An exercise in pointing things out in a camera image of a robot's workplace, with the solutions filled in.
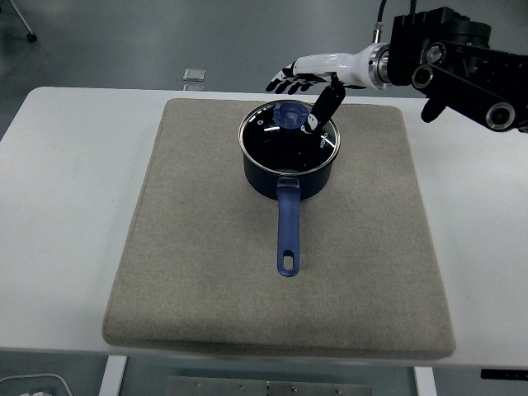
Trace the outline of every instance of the navy blue saucepan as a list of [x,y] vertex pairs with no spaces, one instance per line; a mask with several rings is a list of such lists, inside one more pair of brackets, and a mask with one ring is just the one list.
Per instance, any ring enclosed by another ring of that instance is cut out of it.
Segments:
[[303,132],[311,109],[300,101],[272,101],[251,111],[238,131],[247,180],[279,201],[277,270],[283,276],[300,269],[300,201],[323,189],[339,150],[332,120],[311,134]]

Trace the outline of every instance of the gray floor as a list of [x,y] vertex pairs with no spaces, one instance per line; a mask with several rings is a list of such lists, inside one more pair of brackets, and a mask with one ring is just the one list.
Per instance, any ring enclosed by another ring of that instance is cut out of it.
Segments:
[[[0,0],[0,138],[28,92],[36,87],[181,90],[186,68],[205,68],[207,91],[264,92],[275,73],[299,56],[325,52],[355,53],[364,49],[370,43],[379,2],[16,0],[16,4],[39,39],[29,43],[26,30],[9,2]],[[526,0],[422,0],[418,2],[418,11],[442,6],[453,7],[475,21],[492,25],[492,48],[528,54]],[[408,1],[388,2],[384,18],[385,40],[389,40],[393,17],[407,11]],[[393,87],[383,92],[350,91],[348,94],[421,96],[411,87]],[[95,389],[100,384],[103,361],[104,356],[37,356],[0,352],[0,378],[44,369],[62,371],[68,376],[74,394],[97,394]],[[136,388],[146,392],[149,389],[147,385],[141,385],[146,384],[145,373],[182,372],[181,362],[167,360],[155,363],[131,361],[125,375],[125,380],[129,382],[124,384],[123,394],[134,394],[132,389]],[[193,375],[201,370],[203,375],[207,372],[229,375],[228,371],[235,370],[228,363],[215,364],[192,366],[192,370],[186,372]],[[258,370],[253,366],[246,369],[245,375],[262,377],[262,372]],[[357,373],[363,373],[356,377],[347,368],[333,366],[314,368],[299,365],[288,371],[271,365],[263,370],[277,378],[285,378],[290,373],[294,379],[302,380],[321,378],[347,382],[353,378],[367,378],[363,368],[356,368]],[[386,368],[381,369],[379,375],[392,373],[398,378],[395,380],[402,381],[399,385],[409,387],[408,370],[401,370],[402,376],[399,371]],[[478,369],[438,369],[435,374],[441,396],[528,394],[525,382],[483,381],[479,379]],[[74,384],[79,381],[82,384],[84,380],[89,383],[82,385],[87,389],[85,393],[79,387],[74,389]],[[388,380],[385,383],[387,386],[391,384]],[[54,386],[56,394],[62,394],[59,386]],[[11,388],[12,392],[5,393],[5,389],[0,388],[0,395],[16,394]],[[388,389],[386,394],[390,394],[389,387],[385,389]]]

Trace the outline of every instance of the robot finger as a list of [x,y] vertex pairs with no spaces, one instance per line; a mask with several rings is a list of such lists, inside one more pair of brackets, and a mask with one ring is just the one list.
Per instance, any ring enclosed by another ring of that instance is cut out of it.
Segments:
[[279,85],[279,83],[282,83],[282,81],[278,78],[274,78],[273,80],[271,80],[271,82],[267,84],[266,92],[274,91],[275,88],[277,88],[277,85]]
[[284,81],[279,87],[277,87],[275,93],[282,93],[286,90],[286,88],[291,85],[291,81]]
[[302,86],[303,86],[303,84],[302,84],[301,82],[296,82],[296,83],[295,83],[294,85],[292,85],[292,86],[290,87],[290,89],[288,90],[288,95],[293,95],[294,93],[297,92],[297,90],[298,90],[299,88],[302,89]]
[[312,87],[313,85],[315,85],[314,83],[311,83],[311,82],[307,82],[305,84],[303,84],[303,86],[300,88],[301,92],[306,92],[310,89],[310,87]]

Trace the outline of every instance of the cable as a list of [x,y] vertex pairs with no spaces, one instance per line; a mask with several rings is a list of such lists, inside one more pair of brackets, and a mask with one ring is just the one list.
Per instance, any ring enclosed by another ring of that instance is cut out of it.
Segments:
[[385,3],[387,0],[381,0],[381,4],[379,5],[379,11],[378,11],[378,23],[381,23],[381,20],[383,19],[383,10],[385,9]]
[[10,377],[5,377],[5,378],[0,379],[0,383],[3,382],[3,381],[7,381],[7,380],[21,380],[23,378],[39,378],[39,377],[55,377],[55,378],[58,378],[63,383],[64,387],[66,388],[66,392],[68,392],[68,395],[69,396],[73,396],[72,395],[72,391],[69,390],[68,384],[66,384],[66,381],[64,380],[64,378],[61,377],[60,375],[57,375],[57,374],[12,375]]
[[417,0],[411,0],[411,8],[409,9],[409,14],[411,15],[416,14],[416,1]]

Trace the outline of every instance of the metal rim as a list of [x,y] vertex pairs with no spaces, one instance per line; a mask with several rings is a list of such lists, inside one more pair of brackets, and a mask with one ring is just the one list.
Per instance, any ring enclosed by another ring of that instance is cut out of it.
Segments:
[[[493,112],[496,110],[501,110],[501,109],[508,111],[508,119],[502,124],[495,124],[493,122]],[[486,113],[486,124],[488,124],[488,126],[494,130],[505,130],[510,125],[513,124],[514,120],[515,120],[515,109],[513,108],[511,104],[506,103],[504,101],[494,104],[493,106],[489,108],[488,112]]]
[[389,81],[385,81],[383,79],[383,76],[380,73],[380,66],[382,65],[386,67],[386,60],[385,65],[383,63],[384,55],[387,54],[389,51],[389,45],[383,44],[380,45],[378,48],[374,49],[369,56],[369,78],[372,82],[372,85],[378,89],[384,89],[387,87],[387,84],[389,84]]
[[336,147],[333,148],[333,151],[332,151],[332,154],[330,155],[330,157],[328,157],[328,159],[324,163],[322,163],[318,167],[315,167],[314,169],[310,169],[309,171],[304,171],[304,172],[291,172],[291,173],[278,172],[278,171],[275,171],[273,169],[270,169],[268,167],[265,167],[265,166],[261,165],[260,163],[255,161],[251,155],[249,155],[248,151],[246,150],[246,147],[244,146],[243,139],[242,139],[243,131],[246,128],[246,125],[248,124],[249,120],[251,120],[251,118],[254,115],[256,115],[256,113],[258,113],[260,110],[262,110],[262,108],[267,107],[267,106],[271,106],[271,105],[275,105],[277,103],[281,103],[281,102],[284,102],[284,101],[294,101],[294,102],[300,103],[301,105],[306,106],[306,108],[309,111],[312,110],[312,106],[313,106],[313,105],[311,105],[309,103],[305,103],[303,101],[280,100],[280,101],[269,101],[268,103],[260,105],[259,107],[257,107],[255,109],[253,109],[252,111],[250,111],[249,114],[247,114],[244,117],[244,119],[242,120],[242,123],[240,124],[240,127],[238,128],[238,144],[240,145],[240,148],[242,149],[244,157],[247,158],[252,164],[254,164],[255,166],[259,167],[260,169],[262,169],[262,170],[264,170],[266,172],[269,172],[269,173],[273,173],[273,174],[275,174],[277,176],[303,176],[303,175],[308,175],[310,173],[314,173],[314,172],[318,171],[319,169],[322,169],[322,168],[326,167],[329,163],[331,163],[336,158],[337,152],[339,151],[339,148],[341,146],[341,136],[339,134],[339,129],[337,128],[336,124],[333,122],[332,119],[330,119],[328,121],[328,123],[330,124],[330,126],[332,126],[333,130],[336,133]]
[[[429,77],[427,78],[427,81],[419,82],[416,79],[417,74],[423,71],[427,71],[427,73],[429,74]],[[425,88],[431,83],[432,75],[433,75],[432,67],[429,66],[428,64],[423,64],[422,66],[414,70],[414,73],[412,74],[412,85],[417,89]]]

